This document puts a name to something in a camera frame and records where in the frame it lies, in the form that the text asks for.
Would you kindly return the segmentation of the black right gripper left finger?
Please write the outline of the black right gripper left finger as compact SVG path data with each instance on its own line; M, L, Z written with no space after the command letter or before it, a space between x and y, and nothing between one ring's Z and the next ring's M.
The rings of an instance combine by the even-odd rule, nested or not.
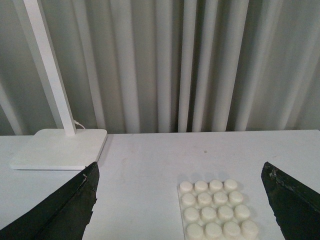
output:
M1 229L2 240L81 240L97 201L100 172L92 162L30 211Z

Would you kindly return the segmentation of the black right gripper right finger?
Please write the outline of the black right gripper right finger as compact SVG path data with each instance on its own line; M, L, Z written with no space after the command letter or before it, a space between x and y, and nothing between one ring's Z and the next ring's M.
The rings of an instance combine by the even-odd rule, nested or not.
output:
M276 222L286 240L320 238L320 194L265 162L261 180Z

